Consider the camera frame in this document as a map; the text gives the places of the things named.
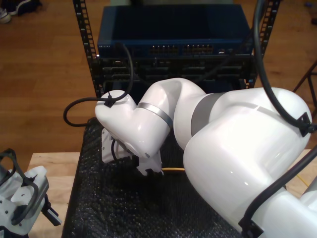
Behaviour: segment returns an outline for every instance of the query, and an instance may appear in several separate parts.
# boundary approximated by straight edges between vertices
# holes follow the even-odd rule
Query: wooden table
[[[309,150],[304,150],[301,159]],[[65,221],[68,202],[73,186],[79,152],[75,153],[36,153],[33,154],[29,169],[43,165],[47,169],[49,180],[49,190],[47,192],[52,208],[59,214],[60,219]],[[308,182],[317,175],[317,159],[310,163],[300,175]],[[300,197],[306,190],[306,186],[297,177],[293,178],[288,184],[287,189],[296,197]],[[54,227],[46,217],[41,213],[36,220],[31,232],[30,238],[57,238],[61,237],[63,224]]]

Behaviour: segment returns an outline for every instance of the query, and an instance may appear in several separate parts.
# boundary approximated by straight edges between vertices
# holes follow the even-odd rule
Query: metal ring
[[[162,118],[170,129],[173,128],[173,120],[170,118],[168,114],[166,114],[164,111],[162,111],[160,108],[150,104],[150,103],[139,103],[137,108],[144,108],[156,115],[158,115],[160,118]]]

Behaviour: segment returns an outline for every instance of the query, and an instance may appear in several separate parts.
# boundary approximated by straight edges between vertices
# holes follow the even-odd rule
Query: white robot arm
[[[307,114],[312,120],[299,96],[273,91],[292,117]],[[110,94],[116,97],[122,91]],[[263,88],[206,94],[182,78],[153,84],[138,105],[127,95],[112,107],[98,102],[95,112],[118,142],[118,157],[138,156],[143,174],[146,169],[161,171],[159,149],[174,127],[190,182],[239,231],[251,202],[287,171],[310,137],[283,120]],[[112,160],[111,154],[103,160]],[[297,199],[282,188],[259,207],[252,221],[262,238],[311,238],[317,234],[316,204],[315,190]]]

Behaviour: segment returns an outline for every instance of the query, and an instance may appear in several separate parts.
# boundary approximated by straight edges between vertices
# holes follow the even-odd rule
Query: yellow cable
[[[163,171],[185,171],[184,168],[162,168]]]
[[[302,178],[300,175],[296,175],[307,187],[309,187],[309,184]]]

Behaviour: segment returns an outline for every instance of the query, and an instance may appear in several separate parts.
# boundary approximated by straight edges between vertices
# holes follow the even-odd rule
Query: blue network switch
[[[114,49],[121,42],[135,59],[226,55],[249,31],[237,4],[109,6],[103,12],[98,51],[102,59],[125,56]],[[252,50],[250,40],[240,54]]]

